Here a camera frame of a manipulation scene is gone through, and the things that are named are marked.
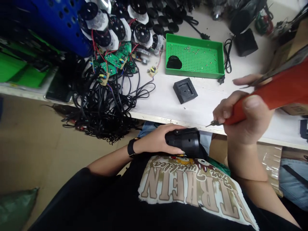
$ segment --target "jeans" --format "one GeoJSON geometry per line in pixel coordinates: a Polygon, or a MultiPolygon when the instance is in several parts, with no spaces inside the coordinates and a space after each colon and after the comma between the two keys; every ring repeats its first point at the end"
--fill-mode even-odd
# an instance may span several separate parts
{"type": "MultiPolygon", "coordinates": [[[[155,130],[154,122],[146,121],[142,127],[142,131],[139,132],[138,137],[142,138],[155,130]]],[[[200,131],[200,144],[204,147],[207,154],[210,153],[210,144],[212,141],[212,133],[200,131]]]]}

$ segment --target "power adapter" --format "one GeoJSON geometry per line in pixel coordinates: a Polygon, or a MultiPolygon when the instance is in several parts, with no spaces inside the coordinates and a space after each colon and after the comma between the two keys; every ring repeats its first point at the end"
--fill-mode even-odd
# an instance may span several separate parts
{"type": "Polygon", "coordinates": [[[234,38],[234,43],[238,56],[240,57],[250,55],[258,49],[258,45],[250,28],[243,34],[236,35],[234,38]]]}

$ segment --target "finger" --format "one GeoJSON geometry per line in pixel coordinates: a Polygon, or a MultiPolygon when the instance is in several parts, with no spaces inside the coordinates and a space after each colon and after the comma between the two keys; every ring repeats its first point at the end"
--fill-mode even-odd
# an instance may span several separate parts
{"type": "Polygon", "coordinates": [[[244,96],[248,95],[247,92],[244,91],[235,91],[233,92],[224,102],[222,106],[222,115],[224,119],[231,117],[233,113],[233,105],[236,104],[244,96]]]}
{"type": "Polygon", "coordinates": [[[182,151],[181,149],[177,148],[177,147],[173,147],[170,146],[168,144],[163,146],[163,152],[172,154],[172,155],[180,155],[180,154],[185,154],[184,151],[182,151]]]}
{"type": "Polygon", "coordinates": [[[233,83],[237,86],[247,85],[247,84],[251,84],[254,81],[260,79],[261,77],[262,77],[261,74],[250,74],[250,75],[246,75],[242,78],[234,79],[233,83]]]}
{"type": "Polygon", "coordinates": [[[171,124],[167,124],[164,127],[164,131],[167,133],[167,132],[170,132],[170,131],[173,131],[173,130],[176,130],[176,129],[184,129],[184,128],[186,128],[186,127],[171,123],[171,124]]]}
{"type": "Polygon", "coordinates": [[[247,117],[247,131],[250,134],[264,133],[270,123],[272,111],[258,95],[247,97],[243,101],[243,111],[247,117]]]}
{"type": "Polygon", "coordinates": [[[213,111],[213,119],[218,120],[221,124],[225,122],[222,107],[225,103],[226,99],[223,99],[220,104],[213,111]]]}

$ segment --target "green plastic bin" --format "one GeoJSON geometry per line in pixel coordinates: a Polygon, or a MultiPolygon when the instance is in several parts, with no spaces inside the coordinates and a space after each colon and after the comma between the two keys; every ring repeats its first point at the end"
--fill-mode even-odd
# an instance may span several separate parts
{"type": "Polygon", "coordinates": [[[167,34],[166,74],[219,79],[225,74],[223,44],[167,34]],[[170,56],[181,60],[181,69],[167,68],[170,56]]]}

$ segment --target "black wristwatch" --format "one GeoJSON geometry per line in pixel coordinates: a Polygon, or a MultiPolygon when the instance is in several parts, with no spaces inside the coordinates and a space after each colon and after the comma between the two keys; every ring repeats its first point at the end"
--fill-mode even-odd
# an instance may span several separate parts
{"type": "Polygon", "coordinates": [[[131,158],[134,158],[134,157],[135,157],[135,154],[136,154],[136,153],[135,153],[135,151],[134,151],[134,149],[133,149],[133,145],[134,145],[134,143],[135,143],[137,140],[139,140],[139,139],[140,139],[140,137],[136,137],[136,138],[130,140],[129,143],[128,143],[127,151],[128,151],[129,157],[131,157],[131,158]]]}

